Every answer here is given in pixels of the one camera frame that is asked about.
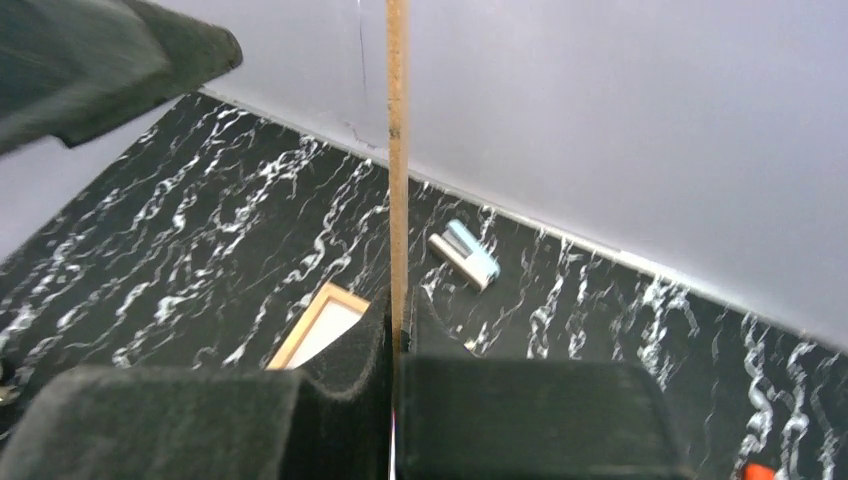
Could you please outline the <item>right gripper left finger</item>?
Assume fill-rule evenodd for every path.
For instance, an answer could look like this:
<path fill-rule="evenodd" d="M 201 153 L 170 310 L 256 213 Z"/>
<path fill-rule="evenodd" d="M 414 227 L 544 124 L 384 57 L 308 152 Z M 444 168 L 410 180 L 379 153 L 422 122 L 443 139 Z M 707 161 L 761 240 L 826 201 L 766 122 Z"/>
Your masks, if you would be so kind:
<path fill-rule="evenodd" d="M 85 365 L 46 384 L 1 455 L 5 479 L 385 479 L 390 306 L 291 370 Z"/>

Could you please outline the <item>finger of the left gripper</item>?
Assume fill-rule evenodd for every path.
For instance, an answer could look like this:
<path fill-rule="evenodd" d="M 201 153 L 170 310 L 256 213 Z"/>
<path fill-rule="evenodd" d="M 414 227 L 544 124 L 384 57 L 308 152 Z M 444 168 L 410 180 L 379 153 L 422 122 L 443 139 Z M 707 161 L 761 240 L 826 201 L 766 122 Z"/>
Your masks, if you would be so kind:
<path fill-rule="evenodd" d="M 74 148 L 243 62 L 232 32 L 149 1 L 1 4 L 1 152 Z"/>

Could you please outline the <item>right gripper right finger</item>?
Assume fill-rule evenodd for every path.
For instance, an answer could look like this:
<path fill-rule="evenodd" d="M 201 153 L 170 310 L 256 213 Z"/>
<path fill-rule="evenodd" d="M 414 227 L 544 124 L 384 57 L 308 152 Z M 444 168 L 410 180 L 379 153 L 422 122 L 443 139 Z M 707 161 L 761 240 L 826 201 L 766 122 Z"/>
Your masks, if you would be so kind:
<path fill-rule="evenodd" d="M 478 358 L 424 292 L 400 358 L 401 479 L 689 479 L 661 389 L 615 361 Z"/>

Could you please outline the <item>wooden picture frame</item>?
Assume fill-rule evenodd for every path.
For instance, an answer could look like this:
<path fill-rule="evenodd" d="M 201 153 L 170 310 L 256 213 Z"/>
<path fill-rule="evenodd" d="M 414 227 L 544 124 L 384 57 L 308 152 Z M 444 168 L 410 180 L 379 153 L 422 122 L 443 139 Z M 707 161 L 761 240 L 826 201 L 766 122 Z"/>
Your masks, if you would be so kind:
<path fill-rule="evenodd" d="M 354 293 L 325 283 L 265 369 L 302 366 L 357 324 L 369 305 L 369 301 Z"/>

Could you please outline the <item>brown cardboard backing board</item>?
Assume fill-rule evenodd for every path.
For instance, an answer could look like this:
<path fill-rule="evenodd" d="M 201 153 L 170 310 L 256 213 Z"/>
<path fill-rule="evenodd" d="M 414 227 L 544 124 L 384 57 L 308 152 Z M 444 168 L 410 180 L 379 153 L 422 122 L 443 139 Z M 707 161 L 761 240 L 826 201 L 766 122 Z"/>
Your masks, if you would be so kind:
<path fill-rule="evenodd" d="M 403 345 L 408 291 L 408 2 L 387 0 L 389 223 L 393 350 Z"/>

